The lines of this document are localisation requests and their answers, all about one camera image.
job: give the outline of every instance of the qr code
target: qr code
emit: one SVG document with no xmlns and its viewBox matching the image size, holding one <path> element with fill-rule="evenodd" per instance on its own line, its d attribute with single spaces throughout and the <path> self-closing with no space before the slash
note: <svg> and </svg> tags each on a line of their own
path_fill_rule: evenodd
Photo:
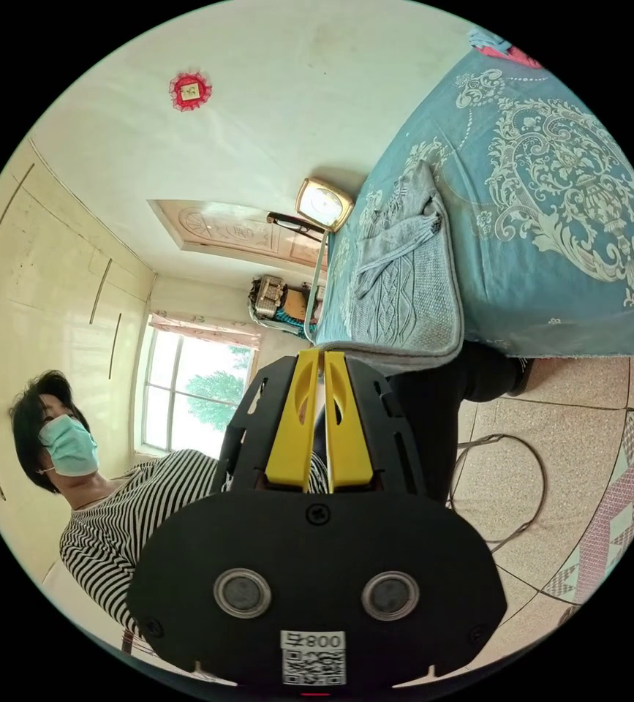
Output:
<svg viewBox="0 0 634 702">
<path fill-rule="evenodd" d="M 345 651 L 283 651 L 282 681 L 288 685 L 345 685 Z"/>
</svg>

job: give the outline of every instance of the red ornament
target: red ornament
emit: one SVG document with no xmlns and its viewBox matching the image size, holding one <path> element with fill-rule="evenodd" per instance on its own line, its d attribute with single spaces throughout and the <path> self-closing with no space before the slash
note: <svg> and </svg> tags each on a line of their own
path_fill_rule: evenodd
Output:
<svg viewBox="0 0 634 702">
<path fill-rule="evenodd" d="M 183 72 L 170 81 L 169 90 L 173 107 L 181 112 L 196 110 L 212 95 L 212 84 L 201 73 Z"/>
</svg>

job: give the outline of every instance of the striped shirt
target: striped shirt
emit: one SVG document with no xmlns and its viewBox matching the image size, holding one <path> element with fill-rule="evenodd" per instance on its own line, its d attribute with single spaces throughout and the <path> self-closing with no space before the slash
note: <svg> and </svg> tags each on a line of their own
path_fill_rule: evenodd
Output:
<svg viewBox="0 0 634 702">
<path fill-rule="evenodd" d="M 170 515 L 207 497 L 216 463 L 200 451 L 174 451 L 134 468 L 110 496 L 72 512 L 61 536 L 62 562 L 83 590 L 136 636 L 126 598 L 141 551 Z M 326 466 L 316 454 L 309 492 L 328 492 Z"/>
</svg>

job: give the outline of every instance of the wall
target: wall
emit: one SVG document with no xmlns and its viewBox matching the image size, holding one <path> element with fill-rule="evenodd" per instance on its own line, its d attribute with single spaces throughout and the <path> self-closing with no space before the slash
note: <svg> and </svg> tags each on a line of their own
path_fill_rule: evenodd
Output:
<svg viewBox="0 0 634 702">
<path fill-rule="evenodd" d="M 27 380 L 60 369 L 91 424 L 101 471 L 126 469 L 130 390 L 153 280 L 23 142 L 0 177 L 0 532 L 37 582 L 58 557 L 69 508 L 24 475 L 7 410 Z"/>
<path fill-rule="evenodd" d="M 164 22 L 76 80 L 34 142 L 154 270 L 239 287 L 254 265 L 180 251 L 148 199 L 289 214 L 307 176 L 356 195 L 407 117 L 470 51 L 470 24 L 423 3 L 314 7 L 233 0 Z M 174 110 L 168 83 L 196 61 L 214 92 L 199 110 Z"/>
<path fill-rule="evenodd" d="M 203 314 L 231 322 L 251 322 L 248 295 L 251 279 L 243 290 L 221 285 L 209 285 L 195 280 L 158 276 L 151 291 L 150 307 L 166 312 Z M 261 327 L 263 341 L 258 353 L 258 368 L 278 358 L 294 355 L 309 348 L 309 343 L 297 336 L 276 329 Z"/>
<path fill-rule="evenodd" d="M 251 287 L 250 277 L 246 279 L 245 289 L 206 284 L 200 281 L 169 276 L 158 276 L 154 282 L 149 298 L 149 309 L 161 309 L 166 312 L 182 312 L 184 314 L 202 314 L 206 317 L 230 322 L 251 322 L 247 309 L 247 298 Z M 260 328 L 263 337 L 258 352 L 256 370 L 267 366 L 286 355 L 295 355 L 310 344 L 292 334 L 286 334 L 275 329 Z M 152 448 L 140 449 L 141 445 L 141 413 L 143 407 L 144 372 L 148 364 L 151 350 L 151 332 L 147 331 L 139 346 L 138 373 L 134 389 L 134 412 L 132 420 L 132 444 L 135 452 L 131 458 L 132 464 L 153 460 L 161 453 Z"/>
</svg>

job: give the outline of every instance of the screw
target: screw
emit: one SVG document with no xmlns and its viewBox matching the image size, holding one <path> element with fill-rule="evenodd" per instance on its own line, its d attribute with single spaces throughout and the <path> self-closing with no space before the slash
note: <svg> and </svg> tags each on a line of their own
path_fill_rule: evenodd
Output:
<svg viewBox="0 0 634 702">
<path fill-rule="evenodd" d="M 307 521 L 315 527 L 321 527 L 331 519 L 331 512 L 326 505 L 312 505 L 307 508 Z"/>
<path fill-rule="evenodd" d="M 470 634 L 468 634 L 468 641 L 475 645 L 480 643 L 480 639 L 487 633 L 487 627 L 484 624 L 479 624 L 474 627 Z"/>
<path fill-rule="evenodd" d="M 147 619 L 145 623 L 146 629 L 148 629 L 148 633 L 151 634 L 151 636 L 154 638 L 163 638 L 164 632 L 160 622 L 156 619 Z"/>
</svg>

